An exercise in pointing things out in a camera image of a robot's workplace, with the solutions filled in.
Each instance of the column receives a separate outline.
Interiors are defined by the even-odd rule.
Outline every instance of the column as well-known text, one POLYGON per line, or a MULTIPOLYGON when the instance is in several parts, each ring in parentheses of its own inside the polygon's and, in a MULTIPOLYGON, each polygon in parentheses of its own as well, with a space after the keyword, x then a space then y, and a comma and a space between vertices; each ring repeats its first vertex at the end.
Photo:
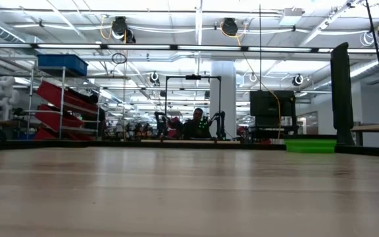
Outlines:
MULTIPOLYGON (((211 76, 222 77, 221 110, 226 113, 224 129, 226 138, 236 137, 236 69, 233 61, 213 61, 210 69, 211 76)), ((219 81, 210 79, 210 117, 218 112, 219 81)), ((216 122, 210 127, 211 136, 216 136, 216 122)))

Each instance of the man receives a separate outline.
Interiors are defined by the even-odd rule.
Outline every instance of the man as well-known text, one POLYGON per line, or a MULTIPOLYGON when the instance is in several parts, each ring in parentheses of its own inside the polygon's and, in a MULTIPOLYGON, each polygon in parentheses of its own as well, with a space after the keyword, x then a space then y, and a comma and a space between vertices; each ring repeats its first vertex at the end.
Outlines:
POLYGON ((203 110, 196 108, 193 114, 193 119, 184 124, 184 139, 205 139, 211 138, 209 127, 200 128, 200 122, 203 118, 203 110))
MULTIPOLYGON (((97 105, 97 103, 99 102, 99 98, 97 95, 95 94, 92 94, 91 96, 89 96, 89 100, 97 105)), ((85 115, 83 114, 82 115, 82 118, 84 121, 95 121, 95 122, 86 122, 84 123, 84 128, 88 128, 88 129, 94 129, 96 130, 97 129, 97 115, 85 115)), ((98 134, 99 134, 99 137, 100 138, 103 138, 104 135, 105 135, 105 129, 106 129, 106 115, 105 115, 105 111, 102 109, 102 108, 99 108, 99 131, 98 131, 98 134)))

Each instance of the green container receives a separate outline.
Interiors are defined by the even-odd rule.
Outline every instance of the green container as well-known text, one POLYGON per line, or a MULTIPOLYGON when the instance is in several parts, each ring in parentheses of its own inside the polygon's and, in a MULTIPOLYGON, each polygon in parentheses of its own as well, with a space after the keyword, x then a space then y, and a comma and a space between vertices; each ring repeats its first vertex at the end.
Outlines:
POLYGON ((335 136, 289 136, 284 140, 286 150, 296 153, 334 153, 335 136))

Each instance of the green tray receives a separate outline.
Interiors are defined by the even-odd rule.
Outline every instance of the green tray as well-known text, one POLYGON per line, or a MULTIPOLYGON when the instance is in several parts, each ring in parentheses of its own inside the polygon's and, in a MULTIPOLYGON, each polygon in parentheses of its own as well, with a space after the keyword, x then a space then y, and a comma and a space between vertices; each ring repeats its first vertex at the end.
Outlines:
POLYGON ((297 153, 334 153, 336 140, 329 139, 285 139, 286 150, 297 153))

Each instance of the metal shelving rack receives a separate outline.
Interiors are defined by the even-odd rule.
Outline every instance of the metal shelving rack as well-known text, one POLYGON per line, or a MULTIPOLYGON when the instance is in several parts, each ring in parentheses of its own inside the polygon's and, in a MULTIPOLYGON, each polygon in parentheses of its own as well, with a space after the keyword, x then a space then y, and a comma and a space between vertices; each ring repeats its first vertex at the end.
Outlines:
POLYGON ((27 120, 27 139, 29 139, 29 135, 30 135, 30 119, 31 119, 31 116, 33 113, 57 113, 60 115, 59 117, 59 139, 62 139, 62 135, 63 135, 63 131, 73 131, 73 132, 82 132, 82 133, 86 133, 86 134, 94 134, 96 133, 96 140, 99 138, 99 110, 100 110, 100 103, 97 103, 97 120, 96 121, 93 121, 93 122, 96 122, 96 130, 93 130, 93 129, 87 129, 87 128, 71 128, 71 127, 66 127, 66 126, 63 126, 63 116, 64 116, 64 105, 67 105, 68 107, 75 107, 79 110, 82 110, 82 111, 86 111, 86 112, 89 112, 89 113, 94 113, 93 111, 89 111, 89 110, 86 110, 84 108, 81 108, 81 107, 77 107, 77 106, 74 106, 74 105, 71 105, 69 103, 65 103, 64 102, 64 93, 65 93, 65 79, 66 79, 66 73, 69 73, 69 74, 74 74, 72 71, 68 70, 65 66, 63 67, 36 67, 36 64, 33 66, 33 69, 32 69, 32 72, 31 72, 31 76, 30 76, 30 91, 29 91, 29 109, 28 111, 25 111, 28 113, 28 120, 27 120), (61 78, 61 108, 60 111, 39 111, 39 110, 32 110, 32 98, 33 98, 33 82, 34 82, 34 72, 36 69, 39 69, 39 70, 58 70, 58 71, 62 71, 62 78, 61 78))

